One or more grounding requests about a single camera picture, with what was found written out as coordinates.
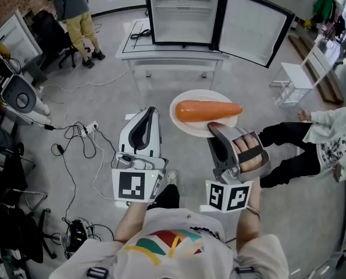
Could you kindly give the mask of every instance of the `black pants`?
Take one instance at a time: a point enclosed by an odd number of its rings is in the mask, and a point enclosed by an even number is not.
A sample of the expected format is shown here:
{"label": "black pants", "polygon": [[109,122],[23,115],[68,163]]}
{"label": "black pants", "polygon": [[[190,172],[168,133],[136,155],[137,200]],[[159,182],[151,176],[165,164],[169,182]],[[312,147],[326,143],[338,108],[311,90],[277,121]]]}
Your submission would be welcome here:
{"label": "black pants", "polygon": [[147,210],[154,208],[177,209],[179,208],[179,192],[174,184],[170,184],[155,198]]}
{"label": "black pants", "polygon": [[259,134],[264,147],[286,142],[300,147],[305,152],[291,159],[283,160],[268,176],[261,179],[262,188],[270,188],[279,184],[288,184],[290,179],[313,176],[320,173],[320,163],[316,144],[303,142],[303,138],[311,127],[311,123],[287,122],[266,127]]}

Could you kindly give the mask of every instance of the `orange carrot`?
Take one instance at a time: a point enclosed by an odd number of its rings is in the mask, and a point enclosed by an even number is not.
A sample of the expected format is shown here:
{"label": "orange carrot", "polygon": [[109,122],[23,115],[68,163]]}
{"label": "orange carrot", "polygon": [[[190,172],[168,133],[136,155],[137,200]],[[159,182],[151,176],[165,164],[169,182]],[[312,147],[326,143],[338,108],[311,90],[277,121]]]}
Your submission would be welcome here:
{"label": "orange carrot", "polygon": [[236,103],[185,100],[177,104],[175,114],[182,122],[211,121],[238,115],[242,107]]}

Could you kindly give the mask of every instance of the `power strip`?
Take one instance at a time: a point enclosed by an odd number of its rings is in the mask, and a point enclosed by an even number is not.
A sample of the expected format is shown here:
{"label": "power strip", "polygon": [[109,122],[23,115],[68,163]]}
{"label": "power strip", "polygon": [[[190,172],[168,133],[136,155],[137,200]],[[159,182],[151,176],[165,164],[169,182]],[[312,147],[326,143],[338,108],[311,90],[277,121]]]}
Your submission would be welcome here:
{"label": "power strip", "polygon": [[86,136],[92,134],[92,132],[95,131],[95,127],[94,127],[95,125],[97,126],[97,129],[99,129],[99,123],[97,121],[94,121],[89,126],[86,127],[87,134],[85,133],[85,130],[82,129],[81,135],[83,137],[86,137]]}

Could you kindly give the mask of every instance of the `green jacket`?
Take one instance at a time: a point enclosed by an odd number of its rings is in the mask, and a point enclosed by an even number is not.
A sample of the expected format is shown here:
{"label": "green jacket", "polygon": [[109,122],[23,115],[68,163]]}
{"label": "green jacket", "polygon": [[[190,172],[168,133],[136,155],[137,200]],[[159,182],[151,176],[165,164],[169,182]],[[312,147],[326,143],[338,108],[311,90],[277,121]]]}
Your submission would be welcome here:
{"label": "green jacket", "polygon": [[331,8],[333,7],[333,1],[332,0],[317,0],[315,4],[313,5],[313,12],[321,13],[324,21],[326,21],[331,12]]}

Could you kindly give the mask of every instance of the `mini fridge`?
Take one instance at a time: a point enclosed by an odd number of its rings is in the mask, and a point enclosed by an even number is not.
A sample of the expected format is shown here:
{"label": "mini fridge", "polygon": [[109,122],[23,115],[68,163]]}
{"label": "mini fridge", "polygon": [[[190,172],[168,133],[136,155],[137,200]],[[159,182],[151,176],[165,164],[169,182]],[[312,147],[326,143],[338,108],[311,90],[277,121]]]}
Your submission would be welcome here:
{"label": "mini fridge", "polygon": [[147,0],[152,42],[207,45],[269,67],[294,14],[267,0]]}

